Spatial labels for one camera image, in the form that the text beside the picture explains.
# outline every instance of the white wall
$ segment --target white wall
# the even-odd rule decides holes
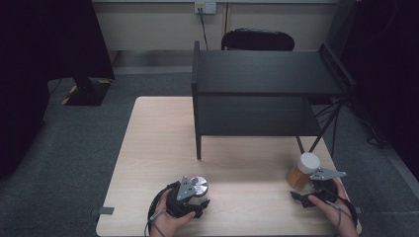
[[[195,40],[205,48],[193,2],[97,1],[94,6],[108,50],[191,50]],[[204,15],[209,49],[220,49],[226,30],[256,28],[290,34],[295,50],[316,50],[326,38],[335,6],[217,3],[215,15]]]

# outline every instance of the chair backrest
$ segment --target chair backrest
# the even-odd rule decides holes
[[[221,50],[292,51],[293,38],[286,33],[253,29],[237,29],[224,35]]]

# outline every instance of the wooden table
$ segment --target wooden table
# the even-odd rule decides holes
[[[314,137],[302,137],[309,146]],[[186,175],[209,182],[209,207],[178,236],[327,235],[334,228],[317,208],[302,208],[286,181],[300,152],[294,137],[206,136],[196,159],[190,97],[135,102],[101,215],[100,236],[142,236],[151,201]],[[315,154],[335,169],[323,140]],[[301,194],[311,192],[307,186]]]

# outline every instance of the metal bracket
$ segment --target metal bracket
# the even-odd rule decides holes
[[[195,190],[195,187],[192,184],[192,182],[190,182],[189,179],[186,176],[184,176],[182,178],[181,187],[179,188],[176,200],[182,200],[191,197],[196,193],[197,190]]]
[[[345,177],[345,176],[346,176],[345,172],[318,168],[316,172],[311,174],[310,180],[324,181],[324,180],[331,180],[336,177]]]
[[[109,214],[112,215],[114,213],[114,207],[101,207],[99,209],[91,209],[90,215],[100,215],[100,214]]]

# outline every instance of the monitor stand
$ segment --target monitor stand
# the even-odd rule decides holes
[[[111,86],[111,79],[74,78],[73,86],[62,101],[64,106],[101,106]]]

